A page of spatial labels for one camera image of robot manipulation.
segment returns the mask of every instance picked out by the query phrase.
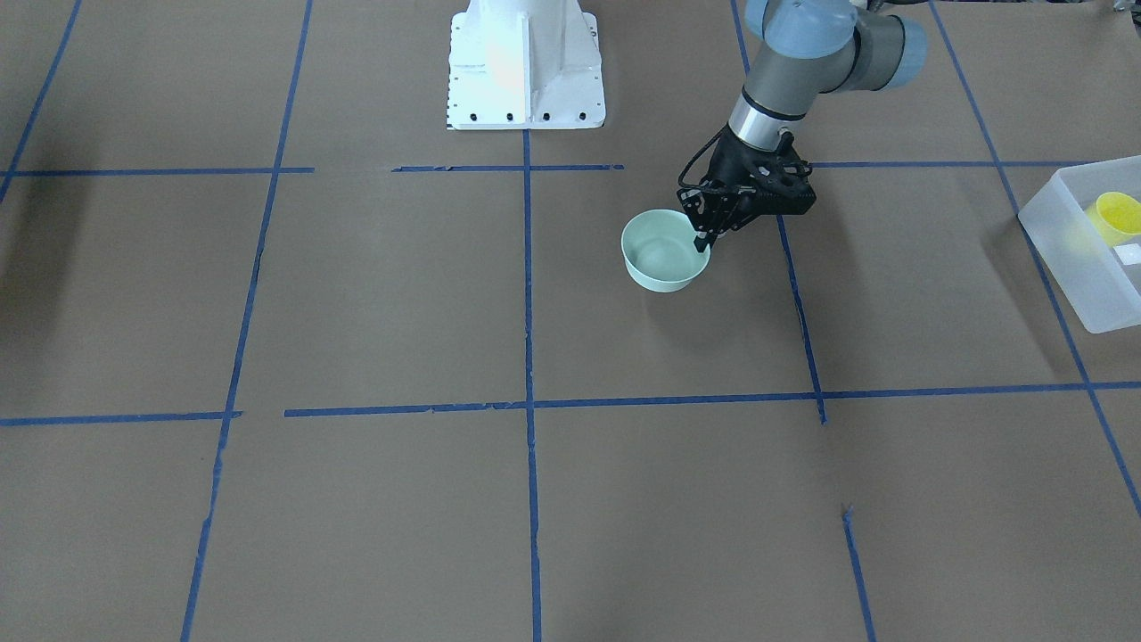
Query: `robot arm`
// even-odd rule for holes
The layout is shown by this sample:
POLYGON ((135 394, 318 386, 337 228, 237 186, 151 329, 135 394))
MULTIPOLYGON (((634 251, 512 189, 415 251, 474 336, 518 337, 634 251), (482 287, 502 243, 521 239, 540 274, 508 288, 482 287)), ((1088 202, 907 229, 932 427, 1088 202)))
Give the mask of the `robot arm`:
POLYGON ((812 205, 812 168, 793 141, 817 94, 900 87, 926 58, 917 23, 848 0, 750 0, 745 22, 761 39, 760 51, 727 124, 678 177, 698 251, 758 216, 800 214, 812 205), (705 176, 686 182, 710 147, 705 176))

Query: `plastic bin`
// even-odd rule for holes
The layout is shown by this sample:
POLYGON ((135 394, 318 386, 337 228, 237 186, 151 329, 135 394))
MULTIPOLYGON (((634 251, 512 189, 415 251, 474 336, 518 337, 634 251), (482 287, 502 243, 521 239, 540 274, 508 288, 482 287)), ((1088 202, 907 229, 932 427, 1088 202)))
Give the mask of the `plastic bin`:
POLYGON ((1141 324, 1141 237, 1109 246, 1085 212, 1104 192, 1141 198, 1141 156, 1063 166, 1018 214, 1094 334, 1141 324))

